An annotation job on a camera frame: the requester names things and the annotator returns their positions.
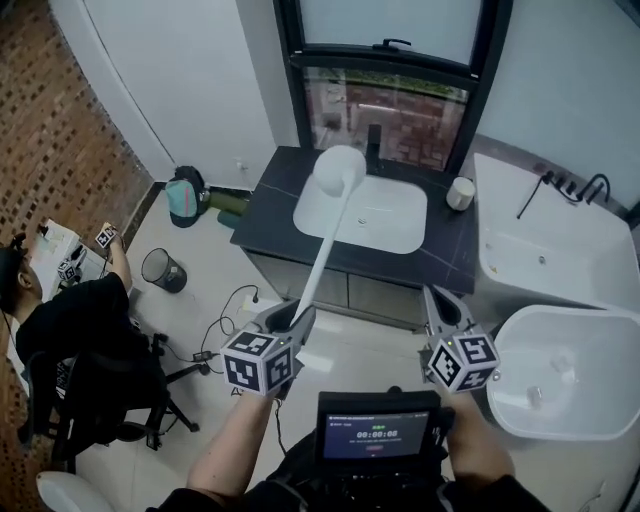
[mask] floor tile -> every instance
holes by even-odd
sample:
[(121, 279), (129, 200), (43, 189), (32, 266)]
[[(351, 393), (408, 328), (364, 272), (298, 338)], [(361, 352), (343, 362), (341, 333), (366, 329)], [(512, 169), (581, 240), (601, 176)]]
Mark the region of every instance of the floor tile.
[[(208, 212), (189, 229), (171, 225), (166, 199), (161, 194), (131, 244), (128, 254), (132, 272), (136, 286), (143, 291), (134, 309), (146, 323), (170, 336), (171, 346), (181, 357), (189, 358), (199, 350), (207, 326), (219, 316), (237, 287), (256, 284), (261, 297), (275, 297), (242, 251), (229, 244), (230, 236), (231, 231), (217, 223), (215, 211)], [(140, 278), (144, 256), (157, 246), (164, 247), (189, 273), (187, 287), (177, 295)], [(238, 293), (228, 307), (227, 313), (238, 326), (253, 316), (241, 309), (250, 293), (251, 290)], [(481, 297), (466, 300), (470, 307), (481, 311)], [(488, 314), (486, 321), (497, 320)], [(214, 327), (206, 348), (216, 350), (224, 340), (225, 336)], [(422, 336), (408, 331), (319, 312), (301, 353), (307, 366), (281, 410), (284, 445), (291, 447), (315, 427), (321, 391), (386, 391), (392, 385), (405, 390), (426, 389), (417, 355), (423, 344)], [(168, 371), (185, 365), (170, 353), (163, 358), (163, 364)], [(212, 362), (214, 368), (219, 364)], [(171, 391), (176, 403), (199, 423), (200, 432), (190, 433), (178, 423), (162, 438), (163, 446), (158, 452), (138, 443), (135, 461), (131, 452), (116, 449), (110, 456), (94, 455), (84, 464), (89, 466), (94, 460), (103, 464), (94, 474), (92, 468), (85, 472), (90, 480), (96, 478), (98, 487), (123, 510), (127, 506), (144, 510), (158, 505), (172, 489), (184, 485), (189, 467), (237, 400), (230, 396), (223, 377), (215, 374), (191, 375), (172, 384)], [(640, 426), (636, 425), (623, 438), (608, 443), (561, 443), (514, 438), (500, 431), (515, 461), (518, 478), (552, 510), (578, 510), (598, 491), (603, 480), (604, 496), (592, 510), (616, 510), (640, 460), (639, 433)], [(275, 470), (281, 460), (272, 412), (251, 485)], [(443, 464), (443, 474), (452, 477), (448, 461)], [(130, 504), (119, 497), (125, 476), (133, 482)]]

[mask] white toilet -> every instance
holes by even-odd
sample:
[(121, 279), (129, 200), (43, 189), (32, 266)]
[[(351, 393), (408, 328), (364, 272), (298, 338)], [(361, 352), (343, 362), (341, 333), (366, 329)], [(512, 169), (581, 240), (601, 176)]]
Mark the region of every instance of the white toilet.
[(44, 471), (37, 477), (42, 501), (54, 512), (114, 512), (109, 502), (79, 476)]

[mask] window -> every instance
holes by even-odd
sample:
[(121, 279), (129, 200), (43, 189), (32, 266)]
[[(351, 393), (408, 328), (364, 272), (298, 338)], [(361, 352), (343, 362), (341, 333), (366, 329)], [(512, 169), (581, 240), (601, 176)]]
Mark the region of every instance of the window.
[(304, 70), (313, 146), (367, 146), (380, 125), (380, 158), (443, 171), (468, 93), (418, 78), (336, 68)]
[(379, 125), (381, 158), (457, 174), (512, 4), (274, 0), (301, 145), (365, 151), (369, 126)]

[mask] timer display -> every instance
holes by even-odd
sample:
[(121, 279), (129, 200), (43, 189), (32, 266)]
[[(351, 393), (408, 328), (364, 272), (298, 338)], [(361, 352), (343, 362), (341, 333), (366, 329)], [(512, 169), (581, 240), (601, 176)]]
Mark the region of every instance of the timer display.
[(326, 418), (327, 459), (406, 457), (420, 453), (428, 412)]

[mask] hand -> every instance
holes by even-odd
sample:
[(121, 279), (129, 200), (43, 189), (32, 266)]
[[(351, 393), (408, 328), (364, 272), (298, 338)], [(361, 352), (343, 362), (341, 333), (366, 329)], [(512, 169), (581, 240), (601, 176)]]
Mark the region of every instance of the hand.
[(116, 233), (116, 236), (109, 243), (109, 249), (111, 249), (115, 245), (119, 249), (124, 250), (124, 241), (122, 240), (122, 236), (120, 236), (120, 233), (118, 233), (115, 229), (114, 231)]

